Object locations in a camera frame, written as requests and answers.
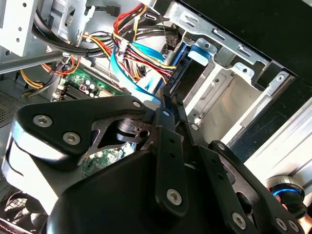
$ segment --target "red wire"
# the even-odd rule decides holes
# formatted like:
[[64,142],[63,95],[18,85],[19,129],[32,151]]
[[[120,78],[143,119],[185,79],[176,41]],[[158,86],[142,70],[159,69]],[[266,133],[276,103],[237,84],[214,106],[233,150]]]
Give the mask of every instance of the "red wire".
[[142,6],[142,3],[140,3],[135,9],[133,9],[132,11],[128,12],[128,13],[123,13],[121,15],[119,15],[116,19],[116,21],[114,22],[113,26],[114,26],[114,32],[119,35],[119,31],[118,31],[118,27],[119,27],[119,21],[126,18],[128,15],[133,14],[135,11],[137,11],[140,7]]

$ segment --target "metal bracket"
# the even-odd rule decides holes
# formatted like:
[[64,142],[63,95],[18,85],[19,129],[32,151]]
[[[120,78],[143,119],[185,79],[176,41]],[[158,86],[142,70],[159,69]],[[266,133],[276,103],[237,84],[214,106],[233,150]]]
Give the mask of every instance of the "metal bracket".
[[64,6],[64,12],[59,23],[58,35],[62,38],[80,45],[82,34],[85,31],[87,22],[92,18],[95,7],[92,6],[85,15],[87,0],[68,0]]
[[3,26],[0,28],[0,35],[4,36],[0,37],[0,45],[18,56],[26,55],[37,3],[38,0],[6,1]]
[[[140,0],[140,2],[153,8],[157,0]],[[206,35],[210,37],[220,45],[245,59],[250,64],[255,64],[257,61],[260,61],[265,65],[269,64],[269,61],[258,55],[255,51],[235,40],[218,27],[198,16],[178,2],[173,1],[171,3],[167,12],[164,14],[164,17],[169,18],[170,22],[176,24],[191,34]]]

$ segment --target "blue light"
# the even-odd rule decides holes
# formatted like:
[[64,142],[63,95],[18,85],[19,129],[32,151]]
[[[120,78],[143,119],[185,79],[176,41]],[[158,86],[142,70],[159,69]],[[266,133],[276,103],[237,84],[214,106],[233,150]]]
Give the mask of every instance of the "blue light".
[[273,193],[273,196],[276,196],[281,192],[295,192],[295,193],[300,194],[300,192],[298,192],[296,189],[281,189],[281,190],[278,190],[277,192]]

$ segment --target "silver metal frame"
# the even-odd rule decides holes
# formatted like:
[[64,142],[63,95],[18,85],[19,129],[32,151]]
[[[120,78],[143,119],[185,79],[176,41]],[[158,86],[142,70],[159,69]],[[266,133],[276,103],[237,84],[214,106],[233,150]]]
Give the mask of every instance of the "silver metal frame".
[[268,178],[291,176],[305,189],[305,204],[312,197],[312,98],[306,102],[246,162],[249,170],[265,184]]
[[[154,8],[157,0],[140,0],[140,2]],[[255,64],[257,61],[262,62],[264,65],[269,64],[269,61],[248,48],[248,46],[243,45],[180,3],[173,1],[164,17],[191,34],[208,36],[250,64]]]

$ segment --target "blue plastic tab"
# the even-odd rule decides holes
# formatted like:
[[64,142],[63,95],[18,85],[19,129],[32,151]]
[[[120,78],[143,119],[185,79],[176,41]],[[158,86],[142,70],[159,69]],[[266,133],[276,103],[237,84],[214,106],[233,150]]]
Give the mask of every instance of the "blue plastic tab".
[[207,66],[211,55],[198,46],[193,45],[191,51],[188,54],[188,57],[195,60],[196,62],[199,62],[203,66]]

